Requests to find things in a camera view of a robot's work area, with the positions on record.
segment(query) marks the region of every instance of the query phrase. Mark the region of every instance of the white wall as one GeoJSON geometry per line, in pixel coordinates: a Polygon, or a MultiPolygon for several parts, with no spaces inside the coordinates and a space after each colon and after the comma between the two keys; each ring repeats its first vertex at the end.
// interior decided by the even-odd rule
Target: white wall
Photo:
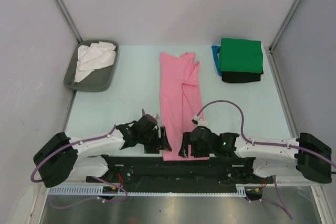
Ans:
{"type": "Polygon", "coordinates": [[[64,0],[83,39],[122,45],[270,45],[294,0],[64,0]]]}
{"type": "Polygon", "coordinates": [[[33,155],[62,130],[76,45],[53,0],[0,0],[0,223],[30,184],[33,155]]]}
{"type": "MultiPolygon", "coordinates": [[[[301,132],[333,149],[336,161],[336,0],[303,0],[275,49],[275,60],[301,132]]],[[[329,192],[336,202],[336,175],[329,192]]]]}

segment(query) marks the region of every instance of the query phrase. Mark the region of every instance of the white table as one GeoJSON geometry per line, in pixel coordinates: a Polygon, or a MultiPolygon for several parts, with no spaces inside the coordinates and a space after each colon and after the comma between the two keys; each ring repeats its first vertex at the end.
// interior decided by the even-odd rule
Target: white table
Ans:
{"type": "MultiPolygon", "coordinates": [[[[220,99],[237,103],[245,115],[246,135],[290,138],[265,51],[264,74],[260,82],[230,84],[222,82],[218,76],[210,45],[121,46],[110,88],[98,93],[77,92],[66,134],[75,137],[105,133],[114,124],[138,120],[141,109],[148,114],[160,114],[159,58],[162,51],[170,55],[195,52],[201,64],[198,77],[203,105],[220,99]]],[[[232,105],[213,104],[205,109],[204,114],[213,132],[240,133],[240,114],[232,105]]],[[[144,154],[142,145],[108,154],[149,156],[144,154]]]]}

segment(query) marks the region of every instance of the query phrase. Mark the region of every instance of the pink cloth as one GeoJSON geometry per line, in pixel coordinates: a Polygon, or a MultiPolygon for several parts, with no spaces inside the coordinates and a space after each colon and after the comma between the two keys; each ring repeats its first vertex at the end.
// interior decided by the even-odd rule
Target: pink cloth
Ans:
{"type": "Polygon", "coordinates": [[[173,160],[204,160],[207,157],[180,157],[178,152],[182,146],[183,132],[192,132],[194,115],[202,108],[198,71],[200,63],[195,61],[195,53],[189,52],[179,57],[160,55],[161,87],[160,103],[162,125],[166,127],[168,142],[172,152],[163,151],[165,161],[173,160]]]}

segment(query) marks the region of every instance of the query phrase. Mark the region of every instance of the shiny floor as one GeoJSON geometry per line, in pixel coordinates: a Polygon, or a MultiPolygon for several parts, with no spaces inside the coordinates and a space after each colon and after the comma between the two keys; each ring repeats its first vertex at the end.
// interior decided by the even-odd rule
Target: shiny floor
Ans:
{"type": "MultiPolygon", "coordinates": [[[[129,197],[121,203],[97,200],[57,210],[46,203],[41,224],[195,224],[322,223],[310,187],[280,188],[293,221],[276,206],[266,202],[249,204],[234,197],[129,197]]],[[[48,196],[55,206],[67,206],[83,196],[48,196]]],[[[279,202],[273,187],[265,188],[263,199],[279,202]]]]}

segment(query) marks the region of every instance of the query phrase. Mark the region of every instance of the white cloth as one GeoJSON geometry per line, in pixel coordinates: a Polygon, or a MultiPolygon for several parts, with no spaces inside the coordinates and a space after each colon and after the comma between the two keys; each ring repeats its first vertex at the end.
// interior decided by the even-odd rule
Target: white cloth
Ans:
{"type": "Polygon", "coordinates": [[[80,82],[95,69],[113,65],[115,60],[115,45],[107,42],[92,43],[90,47],[80,46],[77,50],[75,82],[80,82]]]}

